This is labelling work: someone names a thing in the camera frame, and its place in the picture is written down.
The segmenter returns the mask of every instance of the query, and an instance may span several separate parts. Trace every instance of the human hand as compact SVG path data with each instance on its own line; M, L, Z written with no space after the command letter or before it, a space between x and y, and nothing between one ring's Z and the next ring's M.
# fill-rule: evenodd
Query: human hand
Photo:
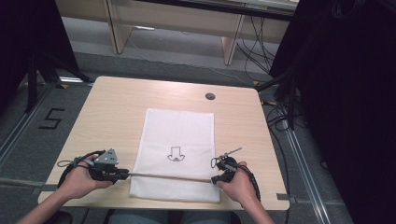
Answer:
M95 156L87 158L87 160L94 159ZM88 167L85 161L81 161L78 165ZM69 173L57 190L60 191L67 200L82 198L95 189L106 189L113 184L111 181L93 180L88 169L80 166L77 166Z
M247 166L245 161L238 163L239 165ZM235 202L238 202L244 207L244 204L251 203L258 200L256 191L250 182L248 174L238 168L230 183L218 181L217 185L223 189L224 192Z

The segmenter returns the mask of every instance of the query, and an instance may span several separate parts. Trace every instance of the pants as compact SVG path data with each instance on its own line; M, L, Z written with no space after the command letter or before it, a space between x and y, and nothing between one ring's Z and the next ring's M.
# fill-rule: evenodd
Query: pants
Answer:
M110 224L167 224L169 212L166 210L115 210ZM180 224L230 224L231 212L184 211Z

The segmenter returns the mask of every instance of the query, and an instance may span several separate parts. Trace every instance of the black controller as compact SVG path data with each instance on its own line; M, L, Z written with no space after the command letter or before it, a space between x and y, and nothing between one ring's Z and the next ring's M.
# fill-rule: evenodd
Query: black controller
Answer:
M261 200L261 195L260 195L260 190L259 186L257 185L256 178L254 177L254 174L250 172L250 170L245 166L245 165L239 165L238 162L232 157L229 157L228 154L231 153L226 153L218 158L213 158L212 159L212 168L215 167L214 162L216 166L219 168L219 170L224 171L221 175L215 175L211 178L212 183L216 185L218 181L223 181L230 183L233 180L233 176L235 175L236 169L241 169L245 173L247 173L251 184L253 185L253 188L256 190L256 197Z
M87 158L91 155L98 155L98 157L93 161L88 160ZM113 148L109 149L108 151L94 151L85 156L75 158L67 165L59 180L58 188L62 185L70 171L80 166L78 163L81 161L87 162L88 167L83 167L88 169L88 172L94 180L111 181L113 184L115 184L118 180L125 180L130 175L128 174L129 170L119 169L116 167L116 165L119 164L119 161L117 160L116 152Z

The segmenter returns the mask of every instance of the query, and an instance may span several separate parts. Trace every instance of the wooden table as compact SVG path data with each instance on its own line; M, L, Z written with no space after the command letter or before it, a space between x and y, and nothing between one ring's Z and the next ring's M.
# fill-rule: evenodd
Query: wooden table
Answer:
M207 93L216 99L207 100ZM216 155L242 147L233 154L237 161L246 161L256 176L267 210L286 210L289 201L280 201L276 194L285 194L285 186L276 160L258 94L253 89L154 81L120 77L99 77L82 107L67 138L58 161L70 161L95 150L114 147L119 168L134 168L134 161L148 108L183 110L215 114ZM64 168L54 166L47 184L57 184ZM108 189L99 189L65 206L107 208L165 208L240 210L221 193L220 203L159 202L131 198L131 181L119 181ZM42 202L51 192L41 192Z

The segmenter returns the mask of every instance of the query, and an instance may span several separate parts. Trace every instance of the white towel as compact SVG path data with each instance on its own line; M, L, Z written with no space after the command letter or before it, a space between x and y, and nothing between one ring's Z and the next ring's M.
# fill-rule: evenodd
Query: white towel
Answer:
M218 174L210 165L214 157L213 114L148 109L133 170L143 176L131 177L130 194L161 201L218 203L218 187L195 181Z

